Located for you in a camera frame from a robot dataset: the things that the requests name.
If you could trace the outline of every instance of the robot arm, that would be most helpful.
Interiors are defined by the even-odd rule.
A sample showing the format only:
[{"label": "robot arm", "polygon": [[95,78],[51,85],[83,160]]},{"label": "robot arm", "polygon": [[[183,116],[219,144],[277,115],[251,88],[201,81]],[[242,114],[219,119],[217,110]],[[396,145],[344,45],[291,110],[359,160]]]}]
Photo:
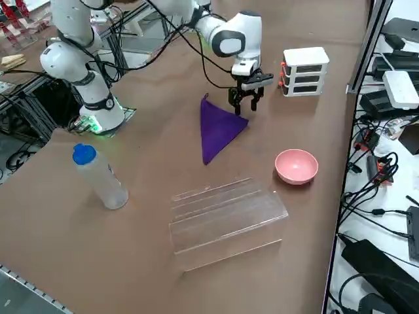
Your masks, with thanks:
[{"label": "robot arm", "polygon": [[[52,43],[41,54],[44,70],[57,79],[67,80],[77,89],[83,100],[80,114],[92,121],[94,133],[117,128],[124,122],[122,108],[110,93],[104,78],[86,68],[86,64],[92,61],[91,57],[101,48],[100,36],[90,26],[90,9],[104,9],[114,0],[50,2],[52,17],[62,41]],[[236,56],[231,74],[237,87],[228,91],[228,100],[236,114],[240,114],[242,98],[253,96],[251,108],[255,111],[257,102],[263,97],[264,86],[273,83],[273,75],[263,74],[260,68],[261,17],[242,11],[225,22],[211,15],[196,0],[153,0],[151,4],[167,16],[182,16],[189,22],[189,27],[203,34],[217,56]]]}]

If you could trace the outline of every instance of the purple triangular cloth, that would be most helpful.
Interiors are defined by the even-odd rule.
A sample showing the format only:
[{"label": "purple triangular cloth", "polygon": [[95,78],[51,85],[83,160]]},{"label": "purple triangular cloth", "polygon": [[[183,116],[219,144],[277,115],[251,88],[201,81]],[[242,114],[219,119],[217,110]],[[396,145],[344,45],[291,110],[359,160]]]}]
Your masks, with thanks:
[{"label": "purple triangular cloth", "polygon": [[249,122],[241,116],[224,111],[207,100],[201,101],[202,161],[208,165]]}]

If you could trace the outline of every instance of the green led light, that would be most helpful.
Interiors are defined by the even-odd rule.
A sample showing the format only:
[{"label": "green led light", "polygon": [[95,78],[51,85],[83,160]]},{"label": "green led light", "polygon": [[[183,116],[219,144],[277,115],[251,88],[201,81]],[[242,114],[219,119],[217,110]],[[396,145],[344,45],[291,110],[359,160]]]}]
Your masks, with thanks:
[{"label": "green led light", "polygon": [[92,131],[93,131],[93,133],[100,133],[103,128],[99,124],[98,120],[94,116],[91,116],[90,118],[92,120],[92,125],[93,125]]}]

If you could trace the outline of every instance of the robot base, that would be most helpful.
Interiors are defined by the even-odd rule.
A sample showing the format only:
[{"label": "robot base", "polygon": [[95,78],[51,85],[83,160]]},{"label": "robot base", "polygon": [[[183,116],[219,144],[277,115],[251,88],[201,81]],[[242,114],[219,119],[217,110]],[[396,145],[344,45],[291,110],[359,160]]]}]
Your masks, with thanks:
[{"label": "robot base", "polygon": [[93,111],[83,106],[80,109],[80,115],[87,117],[91,125],[90,131],[95,134],[100,134],[113,130],[119,127],[125,120],[124,109],[120,106],[119,102],[115,99],[115,106],[110,110]]}]

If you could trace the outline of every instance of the pink bowl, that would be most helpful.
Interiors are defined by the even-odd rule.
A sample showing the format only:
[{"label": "pink bowl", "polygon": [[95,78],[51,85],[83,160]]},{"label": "pink bowl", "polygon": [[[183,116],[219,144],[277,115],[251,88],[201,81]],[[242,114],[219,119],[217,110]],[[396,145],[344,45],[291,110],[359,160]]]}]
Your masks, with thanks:
[{"label": "pink bowl", "polygon": [[316,176],[319,164],[309,152],[289,149],[276,157],[275,168],[282,180],[299,185],[307,183]]}]

